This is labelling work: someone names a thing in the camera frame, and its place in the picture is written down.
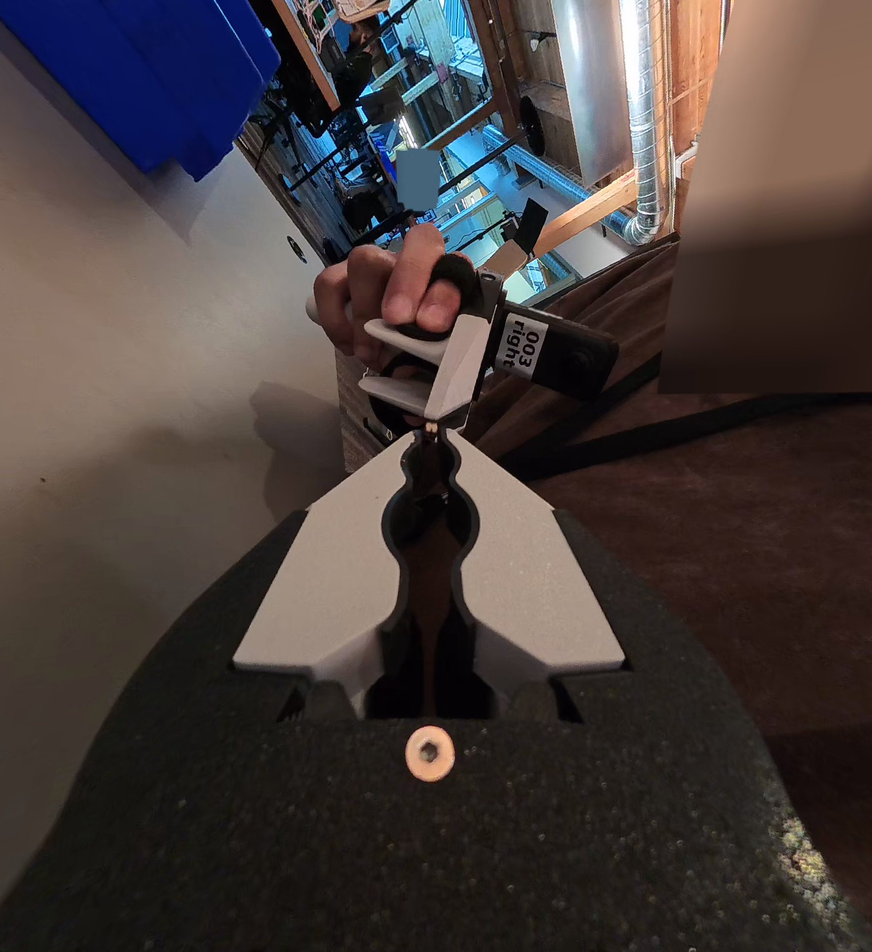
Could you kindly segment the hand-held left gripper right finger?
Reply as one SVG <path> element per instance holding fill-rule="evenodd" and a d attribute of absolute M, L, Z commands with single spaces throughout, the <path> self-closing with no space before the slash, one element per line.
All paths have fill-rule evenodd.
<path fill-rule="evenodd" d="M 625 655 L 555 509 L 456 431 L 440 433 L 461 513 L 456 605 L 472 671 L 501 703 L 524 684 L 616 672 Z"/>

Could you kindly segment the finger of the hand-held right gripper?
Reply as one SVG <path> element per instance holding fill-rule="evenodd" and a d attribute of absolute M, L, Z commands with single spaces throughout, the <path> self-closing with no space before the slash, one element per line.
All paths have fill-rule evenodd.
<path fill-rule="evenodd" d="M 423 412 L 425 421 L 456 429 L 465 425 L 478 385 L 485 377 L 490 329 L 490 322 L 480 316 L 463 313 L 456 319 L 430 387 Z"/>

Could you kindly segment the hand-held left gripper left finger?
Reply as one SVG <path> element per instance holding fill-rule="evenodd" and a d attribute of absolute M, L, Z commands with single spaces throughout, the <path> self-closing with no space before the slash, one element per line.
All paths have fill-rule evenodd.
<path fill-rule="evenodd" d="M 422 645 L 401 545 L 422 435 L 409 433 L 307 509 L 232 656 L 242 672 L 339 684 L 369 716 L 422 711 Z"/>

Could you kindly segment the person's right hand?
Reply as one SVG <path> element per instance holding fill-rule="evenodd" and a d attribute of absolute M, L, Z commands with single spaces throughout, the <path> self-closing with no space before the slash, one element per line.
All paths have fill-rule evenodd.
<path fill-rule="evenodd" d="M 377 370 L 385 364 L 383 345 L 368 335 L 367 322 L 379 318 L 391 326 L 417 325 L 436 334 L 450 329 L 461 308 L 461 292 L 449 281 L 431 279 L 444 252 L 442 233 L 430 223 L 418 224 L 406 233 L 399 252 L 361 245 L 346 261 L 318 274 L 313 285 L 316 322 L 336 351 Z"/>

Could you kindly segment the black round disc on pole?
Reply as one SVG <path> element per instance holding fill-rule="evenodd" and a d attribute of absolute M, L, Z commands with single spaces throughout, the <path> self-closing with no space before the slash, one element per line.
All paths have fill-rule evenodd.
<path fill-rule="evenodd" d="M 545 157 L 547 146 L 544 126 L 536 104 L 528 95 L 520 98 L 519 116 L 527 149 L 536 157 Z"/>

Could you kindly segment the wooden desk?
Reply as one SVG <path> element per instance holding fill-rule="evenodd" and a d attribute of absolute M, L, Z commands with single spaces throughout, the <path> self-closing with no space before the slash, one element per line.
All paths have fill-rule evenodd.
<path fill-rule="evenodd" d="M 324 101 L 332 111 L 340 108 L 340 100 L 333 82 L 331 73 L 323 64 L 318 47 L 316 33 L 308 26 L 306 16 L 300 12 L 297 2 L 271 1 L 281 18 L 285 29 L 290 35 L 296 49 L 307 65 L 308 71 L 317 87 L 320 89 Z"/>

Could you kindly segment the blue plastic bin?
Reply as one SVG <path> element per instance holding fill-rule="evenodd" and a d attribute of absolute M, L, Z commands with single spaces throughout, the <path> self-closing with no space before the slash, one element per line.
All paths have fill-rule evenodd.
<path fill-rule="evenodd" d="M 136 169 L 196 182 L 280 65 L 246 1 L 0 1 L 0 21 Z"/>

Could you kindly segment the grey rectangular air duct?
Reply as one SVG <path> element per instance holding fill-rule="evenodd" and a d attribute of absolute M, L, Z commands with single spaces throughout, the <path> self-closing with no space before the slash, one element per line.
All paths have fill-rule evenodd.
<path fill-rule="evenodd" d="M 632 165 L 617 1 L 551 2 L 583 184 Z"/>

